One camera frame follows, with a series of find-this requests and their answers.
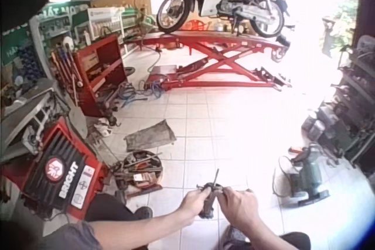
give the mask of handheld tool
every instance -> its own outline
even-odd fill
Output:
[[[203,187],[200,187],[200,186],[197,185],[197,188],[199,188],[201,190],[204,190],[204,189],[206,189],[208,187],[211,188],[211,193],[204,200],[203,209],[199,213],[199,217],[202,218],[202,219],[212,219],[213,218],[213,207],[212,207],[212,205],[213,205],[213,203],[215,201],[215,198],[216,198],[215,191],[221,190],[223,188],[221,185],[219,185],[219,184],[216,183],[218,173],[219,173],[219,170],[217,169],[216,170],[215,179],[214,179],[214,181],[212,183],[207,183]]]

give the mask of red motorcycle lift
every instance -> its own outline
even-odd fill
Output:
[[[262,52],[265,48],[271,48],[272,52],[284,50],[287,47],[277,43],[270,42],[258,36],[236,36],[227,32],[211,31],[178,31],[166,35],[163,33],[149,33],[143,38],[134,39],[130,43],[136,43],[142,48],[142,45],[156,45],[160,48],[161,44],[176,43],[188,46],[189,49],[195,49],[207,57],[191,63],[185,67],[156,66],[152,69],[146,84],[162,82],[164,90],[170,90],[177,87],[274,87],[277,85],[291,86],[287,81],[278,74],[271,74],[264,68],[261,70],[247,70],[236,63],[236,60],[249,54]],[[218,51],[215,47],[208,47],[208,44],[220,44],[225,46]],[[224,54],[230,51],[237,51],[238,54],[226,57]],[[205,65],[210,59],[217,60],[208,67]],[[249,78],[249,82],[243,81],[197,81],[195,78],[207,73],[234,73]]]

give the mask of power tool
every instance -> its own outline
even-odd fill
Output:
[[[321,147],[317,143],[310,143],[291,159],[293,166],[302,167],[299,173],[288,175],[292,190],[291,197],[303,197],[305,193],[309,196],[308,199],[300,200],[298,206],[306,206],[329,197],[328,190],[318,191],[318,187],[322,184],[322,175],[316,160],[321,155]]]

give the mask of shoe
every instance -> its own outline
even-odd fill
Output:
[[[246,240],[248,240],[247,237],[241,231],[230,225],[224,235],[223,249],[229,249],[233,245],[249,244]]]
[[[150,207],[142,206],[135,210],[134,215],[139,220],[151,219],[154,216],[154,212],[152,212],[152,209]]]

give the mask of red stand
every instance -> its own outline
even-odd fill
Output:
[[[277,42],[270,42],[266,39],[256,36],[234,36],[224,32],[175,32],[172,35],[153,33],[146,35],[143,40],[134,40],[139,44],[166,44],[170,42],[181,43],[190,49],[195,49],[207,57],[189,64],[186,67],[177,66],[159,66],[154,67],[146,83],[151,84],[155,81],[163,81],[162,87],[165,90],[176,87],[276,87],[274,78],[282,83],[289,85],[280,77],[263,76],[260,71],[250,71],[236,63],[236,60],[248,56],[249,54],[262,52],[265,48],[271,48],[272,51],[285,48]],[[203,42],[210,44],[221,43],[225,45],[221,51],[215,47],[207,47]],[[224,54],[230,51],[237,51],[232,57],[226,57]],[[218,62],[205,67],[210,59]],[[222,66],[228,66],[230,69],[223,69]],[[195,78],[207,73],[234,73],[249,78],[249,82],[242,81],[197,81]]]

